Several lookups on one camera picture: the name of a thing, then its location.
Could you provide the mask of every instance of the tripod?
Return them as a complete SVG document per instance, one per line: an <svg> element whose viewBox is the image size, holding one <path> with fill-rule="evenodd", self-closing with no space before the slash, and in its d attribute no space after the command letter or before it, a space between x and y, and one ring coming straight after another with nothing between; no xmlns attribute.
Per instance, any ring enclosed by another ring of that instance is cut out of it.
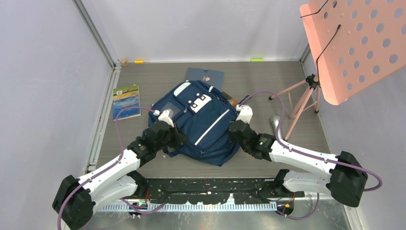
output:
<svg viewBox="0 0 406 230"><path fill-rule="evenodd" d="M293 89L296 89L297 87L303 85L303 84L308 84L309 87L305 90L305 92L303 93L303 95L300 97L299 101L297 102L297 104L295 105L295 107L293 108L292 105L292 98L291 98L291 93L290 91ZM305 108L307 102L310 99L310 96L312 95L313 91L316 90L316 101L309 105L308 107ZM285 90L282 90L278 93L278 95L282 95L284 93L288 93L289 96L289 103L291 106L291 113L289 114L290 118L294 118L293 123L291 125L291 127L289 128L289 131L286 133L286 136L284 138L284 140L288 140L289 136L291 135L294 126L297 123L297 120L299 119L300 115L302 114L303 111L305 111L306 109L312 107L313 105L315 106L315 113L317 114L319 111L319 105L320 105L320 92L321 92L321 88L320 88L320 82L318 80L318 76L312 74L311 76L307 76L307 78ZM275 98L275 95L269 97L269 100L272 100L273 98Z"/></svg>

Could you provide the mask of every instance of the white wall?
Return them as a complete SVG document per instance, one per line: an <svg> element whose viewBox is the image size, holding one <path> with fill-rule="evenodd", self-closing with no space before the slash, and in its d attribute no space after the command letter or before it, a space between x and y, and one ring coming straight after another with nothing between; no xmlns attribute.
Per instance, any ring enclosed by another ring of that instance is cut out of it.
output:
<svg viewBox="0 0 406 230"><path fill-rule="evenodd" d="M0 229L54 230L79 176L110 66L70 0L0 1Z"/></svg>
<svg viewBox="0 0 406 230"><path fill-rule="evenodd" d="M316 73L312 55L307 75ZM367 230L404 229L406 200L406 68L334 106L323 98L320 120L330 152L351 152L381 176L381 189L363 194L361 214ZM367 187L376 185L370 176Z"/></svg>
<svg viewBox="0 0 406 230"><path fill-rule="evenodd" d="M129 61L299 59L307 45L308 0L88 1L111 53Z"/></svg>

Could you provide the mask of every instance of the backpack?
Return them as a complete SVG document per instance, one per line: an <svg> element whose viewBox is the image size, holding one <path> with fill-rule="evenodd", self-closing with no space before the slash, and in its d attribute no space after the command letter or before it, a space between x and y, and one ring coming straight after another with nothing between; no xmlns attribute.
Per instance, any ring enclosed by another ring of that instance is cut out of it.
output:
<svg viewBox="0 0 406 230"><path fill-rule="evenodd" d="M161 113L173 111L172 121L188 137L182 146L164 153L173 157L186 155L198 161L221 166L231 159L240 145L229 141L228 127L237 118L237 112L223 94L201 80L177 85L151 108ZM149 112L148 127L158 120Z"/></svg>

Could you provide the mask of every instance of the round hole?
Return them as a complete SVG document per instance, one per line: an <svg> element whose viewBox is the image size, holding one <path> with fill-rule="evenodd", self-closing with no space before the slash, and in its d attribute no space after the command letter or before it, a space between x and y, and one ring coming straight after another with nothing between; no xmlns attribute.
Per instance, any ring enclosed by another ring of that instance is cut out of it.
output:
<svg viewBox="0 0 406 230"><path fill-rule="evenodd" d="M403 8L397 8L394 12L394 18L400 18L403 14Z"/></svg>
<svg viewBox="0 0 406 230"><path fill-rule="evenodd" d="M358 23L357 27L355 28L357 31L362 30L362 23Z"/></svg>
<svg viewBox="0 0 406 230"><path fill-rule="evenodd" d="M381 23L381 24L379 24L379 25L376 26L375 31L376 31L377 33L380 33L380 32L382 32L383 27L384 27L384 26L383 26L383 24Z"/></svg>
<svg viewBox="0 0 406 230"><path fill-rule="evenodd" d="M382 42L382 47L386 48L391 44L391 40L389 38L386 38L383 42Z"/></svg>
<svg viewBox="0 0 406 230"><path fill-rule="evenodd" d="M373 51L370 50L370 51L368 51L368 53L367 53L367 58L368 58L368 59L371 59L372 57L373 57Z"/></svg>
<svg viewBox="0 0 406 230"><path fill-rule="evenodd" d="M396 54L392 54L392 55L389 57L389 63L394 64L394 63L396 63L396 62L397 62L397 55L396 55Z"/></svg>
<svg viewBox="0 0 406 230"><path fill-rule="evenodd" d="M357 17L357 15L358 15L358 11L353 11L351 14L351 18L354 19Z"/></svg>
<svg viewBox="0 0 406 230"><path fill-rule="evenodd" d="M368 37L365 36L361 39L361 44L365 45L365 44L367 44L367 42L368 42Z"/></svg>
<svg viewBox="0 0 406 230"><path fill-rule="evenodd" d="M360 66L360 62L359 61L355 61L354 62L354 68L358 69L358 67Z"/></svg>
<svg viewBox="0 0 406 230"><path fill-rule="evenodd" d="M355 49L353 47L350 48L350 50L348 51L349 55L353 55L355 52Z"/></svg>
<svg viewBox="0 0 406 230"><path fill-rule="evenodd" d="M363 83L363 82L365 81L365 76L364 76L364 75L360 75L360 76L358 77L358 81L361 82L361 83Z"/></svg>
<svg viewBox="0 0 406 230"><path fill-rule="evenodd" d="M372 68L372 73L377 74L381 71L381 68L377 65Z"/></svg>
<svg viewBox="0 0 406 230"><path fill-rule="evenodd" d="M378 10L375 9L373 11L371 11L371 14L369 15L370 18L375 18L378 15Z"/></svg>

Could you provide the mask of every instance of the book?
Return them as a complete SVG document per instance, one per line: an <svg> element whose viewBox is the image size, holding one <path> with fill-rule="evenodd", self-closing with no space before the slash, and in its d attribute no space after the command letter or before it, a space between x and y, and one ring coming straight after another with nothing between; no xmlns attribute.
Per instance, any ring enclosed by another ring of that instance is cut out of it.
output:
<svg viewBox="0 0 406 230"><path fill-rule="evenodd" d="M188 68L185 81L201 80L221 91L224 82L224 72L210 69Z"/></svg>
<svg viewBox="0 0 406 230"><path fill-rule="evenodd" d="M116 88L113 90L113 120L115 121L118 113L128 107L137 106L141 107L139 98L138 85L129 85L125 87ZM141 109L129 109L124 111L118 117L118 120L126 119L134 116L140 116Z"/></svg>
<svg viewBox="0 0 406 230"><path fill-rule="evenodd" d="M221 92L223 93L223 96L228 100L228 102L230 102L230 104L235 107L236 105L238 105L238 101L234 98L232 98L230 95L228 95L226 92Z"/></svg>

